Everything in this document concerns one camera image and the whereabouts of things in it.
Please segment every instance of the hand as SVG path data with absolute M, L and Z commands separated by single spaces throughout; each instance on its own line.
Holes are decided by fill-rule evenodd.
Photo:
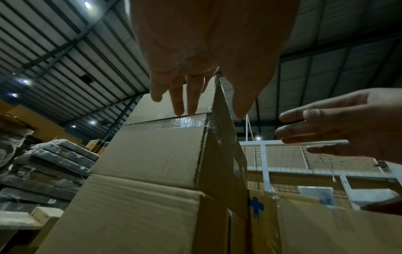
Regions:
M 150 71 L 150 94 L 169 91 L 176 115 L 195 114 L 218 67 L 233 85 L 243 119 L 271 81 L 299 0 L 130 0 L 137 41 Z
M 402 89 L 374 88 L 284 112 L 278 128 L 286 144 L 346 139 L 343 144 L 309 146 L 314 154 L 367 156 L 402 163 Z

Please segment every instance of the warehouse ceiling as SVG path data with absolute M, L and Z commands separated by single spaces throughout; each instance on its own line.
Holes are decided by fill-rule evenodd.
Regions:
M 301 105 L 402 87 L 400 13 L 400 0 L 302 0 L 276 75 L 249 112 L 253 133 L 274 139 L 278 115 Z M 221 82 L 231 107 L 224 73 Z M 148 93 L 149 73 L 123 0 L 0 0 L 0 83 L 3 100 L 86 141 L 109 140 Z

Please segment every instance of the blue cross symbol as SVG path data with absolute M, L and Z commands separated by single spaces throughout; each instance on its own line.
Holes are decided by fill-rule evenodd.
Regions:
M 251 206 L 254 210 L 254 219 L 260 219 L 259 211 L 264 211 L 264 204 L 258 202 L 257 197 L 253 197 L 253 199 L 248 199 L 248 205 Z

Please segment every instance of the corrugated metal roof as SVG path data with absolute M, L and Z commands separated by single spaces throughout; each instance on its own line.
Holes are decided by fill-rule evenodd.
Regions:
M 24 104 L 88 139 L 103 138 L 130 98 L 138 102 L 149 89 L 147 64 L 123 0 L 93 4 L 96 15 L 87 11 L 83 0 L 0 2 L 0 73 L 4 80 L 0 98 Z M 275 126 L 280 125 L 277 114 L 300 105 L 366 87 L 402 87 L 398 75 L 401 11 L 400 0 L 302 0 L 281 58 L 280 80 L 275 74 L 258 97 L 258 108 L 254 103 L 249 112 L 253 133 L 273 139 Z M 75 43 L 86 31 L 83 40 Z M 41 58 L 61 46 L 67 53 L 58 50 Z M 37 59 L 42 61 L 25 66 Z M 85 74 L 92 83 L 81 80 Z M 32 86 L 22 82 L 38 75 Z M 239 122 L 231 109 L 233 89 L 225 77 L 221 82 L 233 119 Z M 11 92 L 20 99 L 7 95 Z M 112 135 L 134 107 L 111 128 Z M 92 125 L 91 121 L 109 124 Z M 244 132 L 242 127 L 236 131 Z

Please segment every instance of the blue marking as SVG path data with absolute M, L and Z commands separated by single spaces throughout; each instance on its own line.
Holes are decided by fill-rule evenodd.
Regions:
M 264 211 L 264 204 L 258 202 L 257 197 L 253 197 L 253 199 L 248 199 L 248 205 L 253 208 L 254 211 L 254 219 L 260 219 L 260 210 Z

